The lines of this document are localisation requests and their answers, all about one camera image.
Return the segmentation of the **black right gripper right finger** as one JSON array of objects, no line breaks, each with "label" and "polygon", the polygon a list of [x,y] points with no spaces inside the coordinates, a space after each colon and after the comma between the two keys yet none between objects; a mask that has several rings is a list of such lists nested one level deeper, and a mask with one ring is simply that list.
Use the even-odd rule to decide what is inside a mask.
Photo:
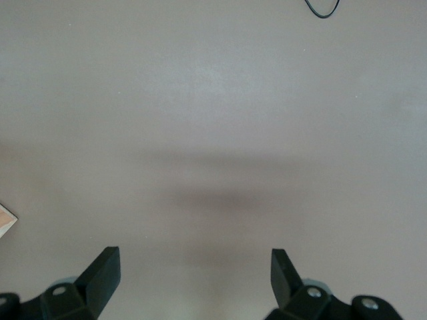
[{"label": "black right gripper right finger", "polygon": [[278,307],[267,319],[401,319],[387,301],[357,295],[350,304],[340,301],[319,281],[303,280],[283,249],[272,249],[270,282]]}]

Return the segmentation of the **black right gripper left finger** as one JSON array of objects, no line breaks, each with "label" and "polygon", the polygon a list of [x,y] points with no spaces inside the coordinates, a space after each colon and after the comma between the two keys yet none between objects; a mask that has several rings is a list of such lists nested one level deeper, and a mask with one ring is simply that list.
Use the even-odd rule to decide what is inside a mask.
[{"label": "black right gripper left finger", "polygon": [[2,293],[1,318],[98,319],[120,281],[119,247],[106,247],[80,276],[57,282],[31,300]]}]

